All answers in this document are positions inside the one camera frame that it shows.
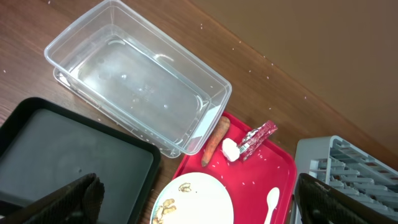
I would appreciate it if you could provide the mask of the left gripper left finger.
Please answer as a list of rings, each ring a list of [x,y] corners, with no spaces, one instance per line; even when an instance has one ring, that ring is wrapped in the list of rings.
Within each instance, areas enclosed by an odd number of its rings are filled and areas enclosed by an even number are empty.
[[[24,208],[2,202],[1,224],[96,224],[104,193],[104,184],[90,173]]]

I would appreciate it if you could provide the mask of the white tissue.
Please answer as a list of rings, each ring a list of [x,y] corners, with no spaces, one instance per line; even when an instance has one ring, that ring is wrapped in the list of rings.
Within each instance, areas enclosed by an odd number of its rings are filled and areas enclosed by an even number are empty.
[[[238,145],[230,138],[223,140],[222,153],[230,162],[236,161],[240,156]]]

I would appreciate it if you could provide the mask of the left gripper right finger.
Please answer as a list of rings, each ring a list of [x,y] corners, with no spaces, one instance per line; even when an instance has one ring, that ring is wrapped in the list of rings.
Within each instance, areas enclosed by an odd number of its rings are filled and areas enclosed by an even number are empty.
[[[397,224],[306,173],[298,176],[294,199],[303,224]]]

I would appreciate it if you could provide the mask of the light blue plate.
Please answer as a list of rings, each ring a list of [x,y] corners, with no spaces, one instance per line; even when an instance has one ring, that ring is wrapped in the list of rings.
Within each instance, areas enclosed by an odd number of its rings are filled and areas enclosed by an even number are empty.
[[[178,192],[183,183],[191,183],[191,191]],[[226,187],[216,178],[201,172],[191,172],[172,180],[157,197],[155,208],[167,198],[174,198],[176,210],[163,216],[163,224],[233,224],[234,209]]]

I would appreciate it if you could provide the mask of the orange carrot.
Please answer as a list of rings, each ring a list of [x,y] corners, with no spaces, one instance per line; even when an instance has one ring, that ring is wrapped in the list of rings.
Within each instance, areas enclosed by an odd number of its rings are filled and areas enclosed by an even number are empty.
[[[218,147],[218,144],[228,132],[229,127],[230,120],[227,117],[222,116],[207,140],[207,144],[201,159],[202,167],[206,167],[209,164],[216,148]]]

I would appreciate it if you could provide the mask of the red foil wrapper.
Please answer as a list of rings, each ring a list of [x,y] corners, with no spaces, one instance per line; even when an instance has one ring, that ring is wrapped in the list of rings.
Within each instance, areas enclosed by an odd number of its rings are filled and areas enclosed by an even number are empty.
[[[268,120],[261,127],[249,131],[238,144],[240,158],[245,161],[256,149],[275,131],[277,126],[273,121]]]

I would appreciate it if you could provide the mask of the white plastic spoon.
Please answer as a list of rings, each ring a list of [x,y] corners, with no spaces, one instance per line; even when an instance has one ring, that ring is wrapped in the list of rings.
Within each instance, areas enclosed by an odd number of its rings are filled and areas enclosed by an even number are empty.
[[[278,187],[272,188],[267,194],[267,206],[268,211],[264,224],[270,224],[272,219],[273,211],[275,210],[277,204],[279,203],[280,190]]]

